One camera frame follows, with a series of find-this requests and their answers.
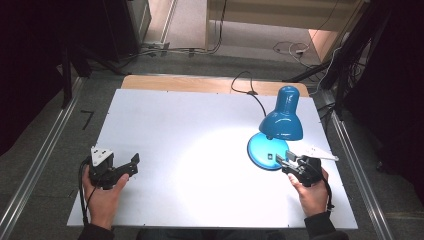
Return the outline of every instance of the person's left hand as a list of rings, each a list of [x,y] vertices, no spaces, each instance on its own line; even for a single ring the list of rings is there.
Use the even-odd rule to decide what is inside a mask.
[[[84,171],[82,178],[82,184],[84,187],[85,201],[88,201],[90,194],[94,190],[94,186],[91,184],[90,178],[88,177],[89,167],[87,166]],[[112,228],[113,219],[118,208],[119,196],[121,190],[129,179],[128,174],[124,174],[118,180],[116,185],[110,190],[103,190],[97,188],[90,201],[88,202],[88,209],[91,216],[91,224],[110,230]]]

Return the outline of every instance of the hand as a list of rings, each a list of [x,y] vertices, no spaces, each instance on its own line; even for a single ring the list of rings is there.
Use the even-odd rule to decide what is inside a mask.
[[[89,167],[87,166],[82,178],[84,197],[86,202],[88,202],[88,198],[95,188],[93,185],[91,185],[90,178],[88,177],[88,171]],[[113,219],[118,208],[119,196],[128,179],[129,175],[124,174],[112,189],[103,190],[101,188],[97,188],[94,191],[90,201],[88,202],[91,224],[111,230]]]
[[[324,169],[322,169],[322,174],[325,179],[328,179],[328,173]],[[288,177],[299,193],[300,204],[307,217],[327,210],[328,193],[324,181],[321,180],[312,184],[311,187],[305,187],[293,174],[289,173]]]

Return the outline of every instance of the sleeve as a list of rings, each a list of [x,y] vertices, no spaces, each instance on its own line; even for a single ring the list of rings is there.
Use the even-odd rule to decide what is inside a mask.
[[[112,240],[115,237],[112,231],[89,224],[84,227],[78,240]]]
[[[312,240],[348,240],[345,232],[336,231],[327,212],[305,218],[306,230]]]

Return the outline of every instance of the cable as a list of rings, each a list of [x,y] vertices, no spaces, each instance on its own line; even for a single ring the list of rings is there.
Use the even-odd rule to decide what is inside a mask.
[[[327,68],[327,71],[325,71],[325,75],[324,75],[324,77],[322,77],[322,78],[321,78],[321,80],[318,82],[318,84],[317,84],[317,90],[316,90],[315,92],[313,92],[313,93],[310,93],[310,94],[309,94],[309,96],[310,96],[310,95],[314,95],[314,94],[316,94],[316,93],[318,92],[318,89],[319,89],[319,86],[320,86],[320,84],[321,84],[322,80],[324,80],[324,78],[327,76],[327,74],[328,74],[328,70],[331,68],[331,65],[333,65],[334,56],[335,56],[336,51],[340,50],[341,48],[342,48],[342,47],[336,48],[336,49],[333,51],[333,56],[332,56],[332,58],[331,58],[330,65],[328,65],[328,68]]]
[[[325,136],[327,136],[327,130],[328,130],[328,124],[330,123],[330,119],[331,119],[331,114],[333,113],[333,111],[334,111],[334,106],[335,106],[335,103],[331,103],[331,104],[328,104],[328,106],[330,107],[328,110],[327,110],[327,112],[324,114],[324,115],[322,115],[319,119],[320,120],[322,120],[322,119],[324,119],[324,133],[325,133]]]
[[[122,69],[124,67],[126,67],[128,64],[130,64],[132,61],[134,61],[135,58],[137,58],[138,56],[143,56],[143,55],[150,55],[150,54],[154,54],[154,53],[162,53],[162,52],[173,52],[173,53],[195,53],[195,54],[214,54],[218,51],[218,49],[221,46],[222,43],[222,29],[223,29],[223,25],[224,25],[224,18],[225,18],[225,11],[227,8],[227,1],[224,1],[224,7],[222,9],[222,13],[221,13],[221,19],[220,19],[220,28],[219,28],[219,38],[218,38],[218,43],[212,48],[212,49],[205,49],[205,48],[168,48],[168,49],[161,49],[161,48],[157,48],[154,46],[150,46],[148,50],[145,50],[143,52],[140,52],[138,54],[135,54],[133,56],[129,56],[126,59],[130,59],[128,62],[124,63],[121,66],[116,67],[117,69]]]
[[[218,9],[218,1],[215,1],[215,9]],[[217,25],[216,25],[217,20],[214,20],[214,25],[213,25],[213,30],[214,30],[214,40],[217,36]]]
[[[243,73],[248,73],[249,75],[250,75],[250,89],[251,89],[251,91],[249,91],[249,92],[245,92],[245,91],[240,91],[240,90],[237,90],[237,89],[235,89],[234,87],[233,87],[233,85],[234,85],[234,82],[243,74]],[[241,73],[239,73],[234,79],[233,79],[233,81],[231,82],[231,90],[233,90],[233,91],[235,91],[235,92],[238,92],[238,93],[246,93],[246,94],[248,94],[248,95],[250,95],[250,96],[252,96],[258,103],[259,103],[259,105],[261,106],[261,108],[262,108],[262,111],[263,111],[263,113],[264,113],[264,116],[266,117],[266,111],[265,111],[265,108],[264,108],[264,106],[262,105],[262,103],[261,103],[261,101],[259,101],[259,99],[255,96],[255,95],[257,95],[258,93],[257,92],[255,92],[255,90],[253,89],[253,79],[252,79],[252,74],[249,72],[249,71],[243,71],[243,72],[241,72]]]
[[[304,52],[306,52],[308,49],[309,49],[309,47],[310,47],[310,45],[311,45],[311,43],[312,43],[312,41],[313,41],[313,39],[315,38],[315,35],[318,33],[318,31],[319,30],[321,30],[321,28],[331,19],[331,17],[332,17],[332,15],[333,15],[333,13],[334,13],[334,10],[336,9],[336,7],[337,7],[337,5],[339,4],[339,0],[337,0],[336,1],[336,3],[334,4],[334,6],[333,6],[333,8],[331,9],[331,12],[330,12],[330,14],[328,15],[328,17],[327,17],[327,19],[318,27],[318,29],[315,31],[315,33],[314,33],[314,35],[312,35],[312,37],[311,37],[311,40],[309,41],[309,43],[308,44],[306,44],[306,43],[301,43],[301,42],[290,42],[291,44],[290,44],[290,46],[289,46],[289,54],[290,54],[290,56],[292,56],[298,63],[300,63],[301,65],[303,65],[303,66],[305,66],[305,67],[307,67],[307,68],[313,68],[313,66],[311,66],[311,65],[307,65],[307,64],[305,64],[305,63],[303,63],[301,60],[300,60],[300,58],[303,56],[303,53]],[[272,48],[275,52],[277,52],[277,53],[279,53],[279,54],[281,54],[280,53],[280,51],[276,51],[275,50],[275,47],[278,45],[278,44],[280,44],[280,43],[283,43],[283,42],[278,42],[276,45],[274,45],[274,47]],[[300,50],[296,50],[295,52],[296,52],[296,54],[297,55],[299,55],[299,57],[297,57],[297,56],[295,56],[294,54],[293,54],[293,52],[292,52],[292,50],[291,50],[291,48],[294,46],[294,45],[300,45],[300,44],[303,44],[303,45],[305,45],[306,46],[306,48],[304,48],[304,49],[300,49]]]
[[[82,222],[84,223],[84,226],[88,225],[88,217],[87,217],[87,209],[85,208],[85,200],[84,200],[84,191],[82,188],[82,176],[84,172],[85,165],[88,165],[90,161],[90,157],[87,157],[84,161],[82,161],[79,172],[78,172],[78,188],[80,192],[80,201],[81,201],[81,210],[82,210]]]
[[[362,57],[362,54],[365,51],[365,48],[372,42],[372,38],[370,38],[366,43],[363,43],[358,50],[355,52],[355,54],[352,55],[350,64],[348,66],[348,79],[347,79],[347,85],[344,94],[347,94],[351,89],[355,87],[355,85],[358,83],[359,79],[358,76],[362,73],[362,68],[366,68],[367,65],[367,59],[368,54],[366,56],[365,64],[362,64],[359,62],[360,58]]]
[[[85,206],[85,212],[87,212],[88,210],[88,204],[90,203],[91,197],[93,196],[94,192],[96,191],[98,186],[96,186],[95,188],[93,188],[93,191],[91,191],[90,196],[87,199],[87,206]]]
[[[318,171],[318,169],[315,169],[311,164],[309,164],[309,163],[307,163],[305,161],[303,162],[303,164],[307,165],[312,170],[314,170],[315,173],[317,173],[321,177],[321,180],[324,181],[325,188],[327,189],[327,194],[328,194],[327,212],[328,213],[331,213],[331,210],[334,208],[334,205],[332,203],[333,192],[331,191],[330,184],[328,183],[327,179],[325,179],[324,175],[322,174],[322,170],[321,171]]]
[[[332,102],[332,103],[329,103],[329,104],[324,105],[322,107],[319,107],[319,108],[317,108],[317,111],[319,112],[319,111],[321,111],[322,109],[324,109],[326,107],[332,107],[332,106],[334,106],[334,104],[335,104],[335,102]]]

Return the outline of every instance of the black cable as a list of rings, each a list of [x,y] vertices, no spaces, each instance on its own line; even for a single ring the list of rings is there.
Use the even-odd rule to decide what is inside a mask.
[[[339,0],[336,1],[336,4],[334,4],[333,9],[331,9],[330,15],[328,15],[327,19],[321,24],[321,26],[319,26],[319,28],[315,31],[314,35],[311,38],[311,41],[309,42],[308,46],[311,45],[312,40],[314,39],[315,35],[317,34],[317,32],[319,30],[321,30],[322,27],[324,27],[324,25],[330,20],[331,16],[334,13],[334,10],[336,10],[337,5],[339,4]]]
[[[190,53],[198,53],[198,54],[214,54],[214,53],[216,53],[218,51],[218,49],[221,47],[221,43],[222,43],[222,29],[223,29],[223,25],[224,25],[226,8],[227,8],[227,0],[225,0],[225,2],[224,2],[224,7],[223,7],[223,10],[222,10],[222,14],[221,14],[218,43],[212,49],[205,49],[205,48],[167,48],[167,49],[161,49],[161,48],[157,48],[155,46],[150,46],[149,50],[145,50],[145,51],[140,52],[136,55],[133,55],[133,56],[126,58],[126,59],[130,59],[130,60],[128,60],[126,63],[122,64],[121,66],[116,67],[116,69],[122,69],[122,68],[126,67],[132,61],[134,61],[134,59],[136,59],[138,56],[149,55],[149,54],[158,53],[158,52],[181,52],[181,53],[189,53],[189,54]]]
[[[314,170],[315,173],[317,173],[321,177],[321,180],[324,181],[325,188],[327,189],[327,194],[328,194],[327,212],[331,212],[331,209],[334,208],[334,205],[332,203],[333,192],[331,191],[331,187],[330,187],[330,184],[328,183],[327,179],[325,179],[324,175],[322,174],[322,169],[321,169],[321,171],[318,171],[318,169],[315,169],[311,164],[309,164],[305,161],[303,163],[306,164],[312,170]]]
[[[319,108],[317,108],[317,111],[319,112],[319,111],[321,111],[322,109],[324,109],[324,108],[326,108],[326,107],[332,107],[332,106],[334,106],[334,102],[332,102],[332,103],[329,103],[329,104],[327,104],[327,105],[324,105],[324,106],[322,106],[322,107],[319,107]]]
[[[353,54],[351,54],[350,58],[348,59],[349,61],[347,61],[347,69],[348,69],[347,84],[344,89],[344,93],[343,93],[344,95],[348,94],[350,90],[352,90],[358,83],[359,79],[357,76],[361,73],[361,71],[359,71],[358,73],[358,69],[361,70],[360,66],[366,68],[366,63],[365,64],[359,63],[359,60],[362,57],[362,54],[364,53],[365,48],[371,42],[372,42],[372,37],[367,42],[362,43],[362,45],[360,45],[358,49]]]
[[[321,120],[323,118],[325,118],[324,119],[324,121],[325,121],[325,123],[324,123],[324,133],[325,133],[325,136],[327,136],[328,124],[329,124],[330,119],[331,119],[330,116],[331,116],[331,114],[334,111],[334,106],[335,106],[335,103],[330,103],[330,104],[327,104],[327,105],[325,105],[325,106],[323,106],[323,107],[321,107],[321,108],[318,109],[318,111],[320,111],[320,110],[322,110],[322,108],[330,107],[327,110],[327,112],[322,117],[320,117]]]
[[[88,225],[88,217],[87,217],[87,209],[85,208],[85,200],[84,200],[84,191],[82,186],[82,176],[84,172],[85,165],[88,165],[90,161],[90,157],[87,157],[84,161],[82,161],[79,172],[78,172],[78,188],[80,192],[80,201],[81,201],[81,210],[82,210],[82,222],[84,223],[84,226]]]
[[[93,196],[93,194],[96,191],[97,187],[98,187],[98,185],[96,185],[96,187],[93,189],[93,191],[91,191],[90,196],[87,199],[87,206],[85,206],[85,212],[87,212],[87,210],[88,210],[88,204],[90,203],[91,197]]]
[[[243,74],[243,73],[248,73],[249,75],[250,75],[250,89],[251,89],[251,91],[249,91],[249,92],[245,92],[245,91],[240,91],[240,90],[237,90],[237,89],[235,89],[234,87],[233,87],[233,85],[234,85],[234,82]],[[259,103],[259,105],[261,106],[261,108],[262,108],[262,111],[263,111],[263,113],[264,113],[264,116],[266,117],[266,111],[265,111],[265,108],[264,108],[264,106],[262,105],[262,103],[261,103],[261,101],[259,101],[259,99],[255,96],[255,95],[257,95],[258,93],[257,92],[255,92],[255,90],[253,89],[253,79],[252,79],[252,74],[249,72],[249,71],[243,71],[243,72],[241,72],[241,73],[239,73],[234,79],[233,79],[233,81],[231,82],[231,90],[233,90],[233,91],[235,91],[235,92],[238,92],[238,93],[245,93],[245,94],[248,94],[248,95],[250,95],[250,96],[252,96],[254,99],[256,99],[256,101]]]
[[[317,65],[311,65],[311,66],[305,66],[305,72],[307,72],[310,68],[313,68],[313,67],[316,67]],[[319,72],[319,73],[321,73],[323,76],[322,77],[324,77],[325,76],[325,71],[321,71],[321,72]],[[314,79],[312,79],[311,78],[311,76],[309,76],[308,77],[308,79],[311,81],[311,82],[314,82],[314,83],[316,83],[316,82],[319,82],[319,81],[321,81],[322,80],[322,78],[320,78],[318,75],[317,75],[318,73],[315,73],[314,74],[314,76],[318,79],[318,80],[314,80]]]

